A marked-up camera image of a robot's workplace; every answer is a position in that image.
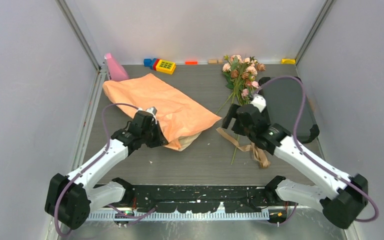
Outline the peach wrapping paper sheet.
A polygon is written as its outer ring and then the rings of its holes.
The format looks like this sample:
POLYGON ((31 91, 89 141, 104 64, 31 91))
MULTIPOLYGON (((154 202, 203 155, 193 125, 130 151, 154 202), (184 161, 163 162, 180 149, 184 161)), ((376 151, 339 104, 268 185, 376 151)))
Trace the peach wrapping paper sheet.
POLYGON ((152 73, 123 81, 108 80, 102 88, 110 102, 118 103, 118 108, 131 118, 136 113, 133 107, 155 107, 156 119, 168 141, 166 147, 175 151, 185 150, 221 119, 152 73))

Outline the pink and brown rose stem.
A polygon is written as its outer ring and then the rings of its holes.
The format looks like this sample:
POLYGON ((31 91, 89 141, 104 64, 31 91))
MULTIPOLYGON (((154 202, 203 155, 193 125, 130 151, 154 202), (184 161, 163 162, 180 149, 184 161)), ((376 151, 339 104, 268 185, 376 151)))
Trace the pink and brown rose stem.
POLYGON ((240 55, 225 55, 223 58, 224 63, 222 65, 222 75, 226 80, 225 87, 231 91, 228 95, 226 101, 219 107, 216 111, 218 114, 221 109, 230 101, 232 104, 236 103, 238 105, 243 105, 241 103, 241 74, 243 70, 243 59, 240 55))

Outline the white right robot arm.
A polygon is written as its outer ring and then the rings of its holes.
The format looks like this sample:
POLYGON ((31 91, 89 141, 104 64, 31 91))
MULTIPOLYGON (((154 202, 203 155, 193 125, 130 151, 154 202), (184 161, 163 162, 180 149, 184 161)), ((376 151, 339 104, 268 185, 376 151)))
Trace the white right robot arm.
POLYGON ((348 229, 368 204, 368 180, 361 174, 351 176, 324 162, 300 142, 295 142, 286 128, 269 124, 262 111, 252 104, 232 104, 221 127, 226 129, 233 121, 234 133, 248 137, 256 147, 289 163, 314 183, 304 185, 276 176, 265 186, 267 202, 271 205, 295 202, 311 207, 336 227, 348 229))

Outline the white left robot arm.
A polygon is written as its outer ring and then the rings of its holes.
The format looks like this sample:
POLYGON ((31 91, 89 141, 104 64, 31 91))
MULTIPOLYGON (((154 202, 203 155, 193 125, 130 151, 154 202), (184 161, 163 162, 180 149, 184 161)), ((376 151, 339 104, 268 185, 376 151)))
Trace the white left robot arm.
POLYGON ((48 187, 45 212, 75 230, 95 210, 115 203, 128 207, 134 199, 129 182, 117 177, 108 184, 96 185, 109 170, 142 145, 155 148, 168 144, 156 113, 155 107, 139 109, 128 126, 114 132, 100 152, 86 163, 67 175, 54 175, 48 187))

